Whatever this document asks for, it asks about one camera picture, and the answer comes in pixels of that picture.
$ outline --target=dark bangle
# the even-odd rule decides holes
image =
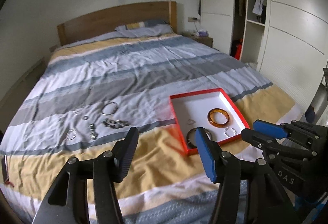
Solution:
[[[193,129],[191,129],[191,130],[187,133],[186,141],[187,141],[187,145],[188,145],[188,147],[189,147],[190,149],[197,148],[196,145],[194,145],[194,144],[191,142],[189,136],[190,136],[190,134],[191,134],[192,132],[195,132],[198,128],[200,128],[200,127],[193,128]],[[204,129],[204,131],[206,132],[207,137],[208,137],[210,140],[212,140],[212,134],[210,133],[210,131],[209,131],[208,129],[205,129],[205,128],[203,128],[203,129]]]
[[[212,119],[212,114],[213,113],[221,113],[223,114],[227,121],[223,124],[219,124],[219,123],[216,123],[213,119]],[[229,114],[227,113],[227,111],[221,109],[221,108],[214,108],[212,109],[210,112],[208,112],[207,114],[207,120],[209,121],[209,123],[211,125],[213,125],[214,127],[217,127],[217,128],[224,128],[228,123],[229,123],[229,120],[230,120],[230,117],[229,117]]]

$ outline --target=wooden headboard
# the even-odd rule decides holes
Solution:
[[[163,19],[177,32],[175,1],[146,2],[116,6],[92,12],[57,26],[60,44],[92,38],[112,32],[117,26],[150,19]]]

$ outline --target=striped bedspread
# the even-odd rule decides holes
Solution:
[[[23,221],[31,223],[68,158],[95,158],[124,138],[130,127],[102,124],[103,106],[116,102],[119,110],[113,118],[129,121],[140,132],[130,171],[116,185],[125,222],[206,223],[218,186],[205,176],[199,155],[183,154],[169,96],[218,87],[250,126],[256,119],[280,123],[301,117],[300,107],[258,72],[180,35],[62,48],[5,133],[0,155],[8,157],[14,187],[0,182],[1,190]],[[90,138],[91,123],[99,134],[96,140]],[[76,137],[66,140],[70,129]],[[242,140],[223,148],[246,160],[261,156]],[[88,203],[96,223],[91,180]]]

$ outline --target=amber bangle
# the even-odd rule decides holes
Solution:
[[[223,123],[223,124],[216,123],[216,122],[212,119],[212,114],[213,114],[213,113],[221,113],[221,114],[223,114],[223,115],[226,117],[226,119],[227,119],[226,123]],[[223,110],[223,109],[221,109],[221,108],[214,108],[214,109],[212,109],[210,112],[208,112],[208,114],[207,114],[207,120],[208,120],[209,123],[210,123],[211,125],[213,125],[214,127],[217,127],[217,128],[224,128],[224,127],[229,123],[230,116],[229,116],[229,114],[227,113],[227,111],[225,111],[225,110]]]

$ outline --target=metal screw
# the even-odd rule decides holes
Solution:
[[[71,157],[69,160],[68,160],[68,163],[69,164],[74,164],[76,162],[76,157]]]
[[[257,160],[257,162],[258,162],[259,165],[262,165],[262,166],[266,164],[265,160],[262,159],[262,158],[259,158],[259,159]]]
[[[225,158],[228,158],[228,157],[231,156],[231,153],[229,153],[229,152],[227,152],[227,151],[224,151],[224,152],[221,153],[221,155],[222,155],[223,157],[225,157]]]
[[[103,153],[103,157],[111,157],[113,155],[112,151],[106,151]]]

